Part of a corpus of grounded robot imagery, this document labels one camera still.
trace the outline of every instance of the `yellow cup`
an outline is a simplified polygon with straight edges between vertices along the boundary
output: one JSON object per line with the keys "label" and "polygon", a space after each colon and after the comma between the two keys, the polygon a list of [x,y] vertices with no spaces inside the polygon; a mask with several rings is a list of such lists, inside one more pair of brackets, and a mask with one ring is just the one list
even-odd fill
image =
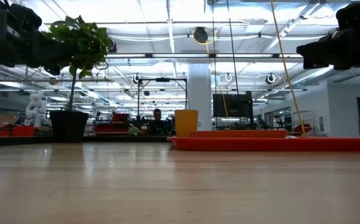
{"label": "yellow cup", "polygon": [[177,137],[186,138],[190,136],[191,131],[197,131],[198,110],[176,110],[174,117],[176,119]]}

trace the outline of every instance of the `white pillar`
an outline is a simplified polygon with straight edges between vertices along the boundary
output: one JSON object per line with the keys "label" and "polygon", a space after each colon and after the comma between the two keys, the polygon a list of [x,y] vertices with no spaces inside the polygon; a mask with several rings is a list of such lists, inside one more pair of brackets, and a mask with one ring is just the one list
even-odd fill
{"label": "white pillar", "polygon": [[198,110],[198,131],[211,131],[212,93],[209,64],[189,64],[187,78],[188,109]]}

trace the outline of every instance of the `white robot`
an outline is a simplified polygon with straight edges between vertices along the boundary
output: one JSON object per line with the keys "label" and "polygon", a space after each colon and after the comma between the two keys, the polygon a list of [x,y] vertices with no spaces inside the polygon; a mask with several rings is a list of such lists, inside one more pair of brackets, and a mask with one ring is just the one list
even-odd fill
{"label": "white robot", "polygon": [[40,121],[42,119],[43,114],[46,111],[46,102],[42,101],[43,91],[33,91],[30,95],[31,102],[26,106],[26,120],[25,125],[32,125],[33,127],[39,128]]}

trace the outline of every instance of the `wooden table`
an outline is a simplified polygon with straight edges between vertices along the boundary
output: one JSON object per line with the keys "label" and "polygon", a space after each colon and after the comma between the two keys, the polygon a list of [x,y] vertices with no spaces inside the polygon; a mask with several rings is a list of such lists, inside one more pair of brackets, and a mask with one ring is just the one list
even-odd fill
{"label": "wooden table", "polygon": [[360,223],[360,153],[0,147],[0,223]]}

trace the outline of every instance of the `potted plant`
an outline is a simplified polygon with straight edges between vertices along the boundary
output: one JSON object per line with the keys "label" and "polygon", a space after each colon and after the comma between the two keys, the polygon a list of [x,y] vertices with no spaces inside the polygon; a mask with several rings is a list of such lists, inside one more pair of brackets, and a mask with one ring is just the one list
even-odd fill
{"label": "potted plant", "polygon": [[78,54],[73,55],[70,60],[59,61],[60,70],[69,67],[72,86],[65,111],[51,111],[50,119],[56,141],[81,142],[88,114],[72,109],[76,77],[92,77],[93,67],[106,62],[105,56],[111,44],[107,28],[98,28],[96,23],[86,23],[81,16],[76,19],[66,17],[65,21],[51,24],[50,32],[42,34],[48,39],[78,47]]}

